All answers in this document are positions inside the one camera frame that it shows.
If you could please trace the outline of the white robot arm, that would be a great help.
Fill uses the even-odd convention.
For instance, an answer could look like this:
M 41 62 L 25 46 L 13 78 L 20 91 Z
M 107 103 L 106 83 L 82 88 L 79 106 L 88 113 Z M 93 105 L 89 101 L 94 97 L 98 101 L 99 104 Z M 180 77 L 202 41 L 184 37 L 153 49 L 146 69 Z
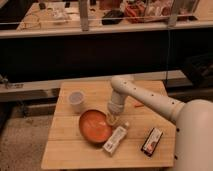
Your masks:
M 175 161 L 168 171 L 213 171 L 213 102 L 187 103 L 134 84 L 129 76 L 113 76 L 108 111 L 121 114 L 128 96 L 176 125 Z

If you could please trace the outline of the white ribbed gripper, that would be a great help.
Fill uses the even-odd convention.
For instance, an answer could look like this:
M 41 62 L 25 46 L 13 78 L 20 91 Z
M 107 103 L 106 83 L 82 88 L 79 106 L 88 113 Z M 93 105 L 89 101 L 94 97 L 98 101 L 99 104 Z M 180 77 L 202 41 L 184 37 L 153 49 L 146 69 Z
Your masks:
M 113 103 L 112 101 L 109 101 L 107 104 L 107 108 L 108 108 L 108 111 L 111 113 L 111 114 L 110 113 L 107 114 L 107 123 L 110 126 L 114 126 L 119 120 L 119 117 L 115 115 L 121 114 L 124 110 L 124 106 Z

